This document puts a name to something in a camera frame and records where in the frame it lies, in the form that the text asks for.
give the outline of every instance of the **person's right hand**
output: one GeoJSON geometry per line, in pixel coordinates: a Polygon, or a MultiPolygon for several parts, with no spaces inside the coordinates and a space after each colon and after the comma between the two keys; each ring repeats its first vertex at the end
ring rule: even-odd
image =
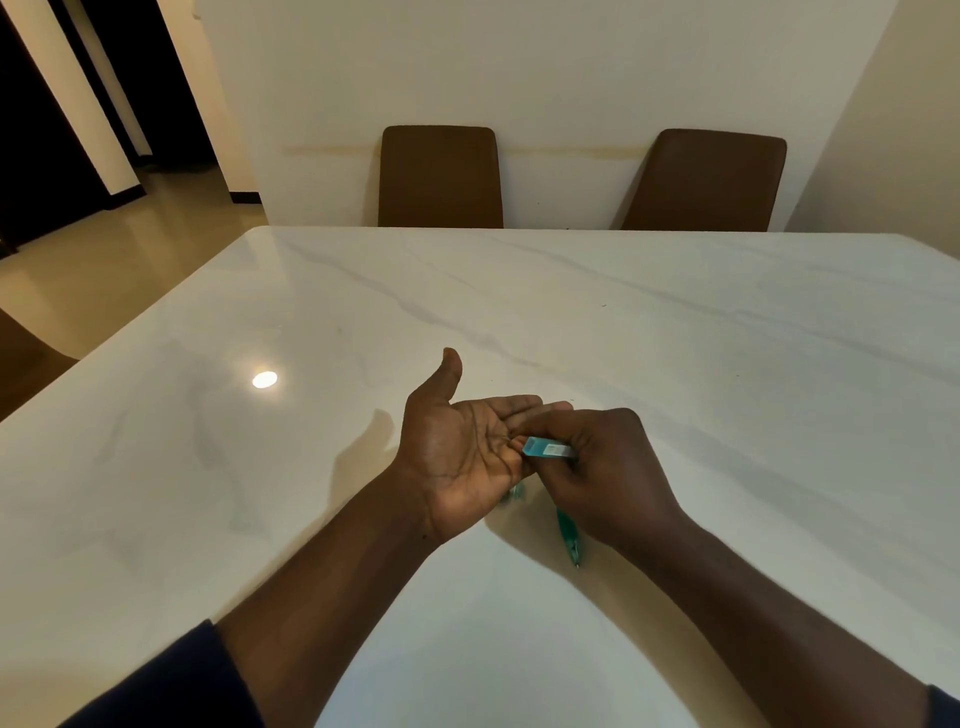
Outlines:
{"type": "MultiPolygon", "coordinates": [[[[532,417],[511,434],[560,440],[577,450],[575,461],[525,459],[557,507],[624,555],[688,523],[633,410],[555,410],[532,417]]],[[[524,442],[515,437],[512,447],[522,448],[524,442]]]]}

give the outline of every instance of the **glossy beige floor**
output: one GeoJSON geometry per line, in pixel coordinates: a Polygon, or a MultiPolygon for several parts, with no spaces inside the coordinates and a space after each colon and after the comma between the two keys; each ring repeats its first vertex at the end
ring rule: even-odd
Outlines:
{"type": "Polygon", "coordinates": [[[96,349],[250,228],[217,168],[142,173],[147,197],[91,215],[0,260],[0,308],[70,356],[96,349]]]}

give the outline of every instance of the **open palm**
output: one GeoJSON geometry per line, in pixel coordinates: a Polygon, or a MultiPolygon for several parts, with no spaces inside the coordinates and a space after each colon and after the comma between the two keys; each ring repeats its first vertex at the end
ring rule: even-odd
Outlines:
{"type": "Polygon", "coordinates": [[[462,373],[460,356],[444,349],[440,368],[407,399],[391,466],[420,488],[427,527],[441,542],[480,521],[528,474],[510,431],[542,412],[571,409],[536,395],[450,404],[462,373]]]}

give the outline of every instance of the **black baseboard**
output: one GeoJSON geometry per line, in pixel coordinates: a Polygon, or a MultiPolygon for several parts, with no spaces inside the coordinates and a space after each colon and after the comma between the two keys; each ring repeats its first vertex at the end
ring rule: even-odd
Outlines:
{"type": "Polygon", "coordinates": [[[117,209],[121,205],[131,203],[134,200],[139,200],[141,197],[146,196],[147,190],[143,188],[142,184],[138,184],[135,187],[125,189],[123,192],[117,192],[115,195],[110,195],[107,198],[107,201],[104,203],[104,209],[117,209]]]}
{"type": "Polygon", "coordinates": [[[259,192],[230,192],[235,205],[263,205],[259,192]]]}

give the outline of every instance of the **green pen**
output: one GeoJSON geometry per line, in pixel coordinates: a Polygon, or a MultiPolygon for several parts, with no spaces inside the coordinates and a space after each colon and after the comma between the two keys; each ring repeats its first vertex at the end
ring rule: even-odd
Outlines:
{"type": "MultiPolygon", "coordinates": [[[[523,454],[529,457],[565,457],[576,459],[577,451],[570,445],[548,440],[544,437],[529,437],[523,446],[523,454]]],[[[566,553],[573,562],[573,566],[580,568],[580,534],[577,524],[573,522],[560,508],[557,509],[557,523],[560,526],[560,535],[564,537],[566,553]]]]}

